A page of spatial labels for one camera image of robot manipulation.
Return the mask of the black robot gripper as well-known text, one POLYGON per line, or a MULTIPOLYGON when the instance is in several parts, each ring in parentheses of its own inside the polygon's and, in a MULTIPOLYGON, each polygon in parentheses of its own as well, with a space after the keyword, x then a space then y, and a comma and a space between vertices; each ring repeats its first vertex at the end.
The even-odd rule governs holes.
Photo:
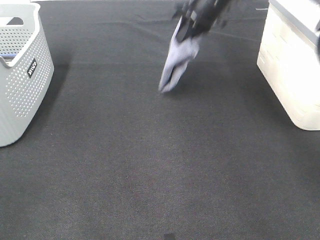
POLYGON ((173 18, 180 18, 175 39, 183 42, 206 34, 231 4, 230 0, 186 0, 179 2, 173 18))

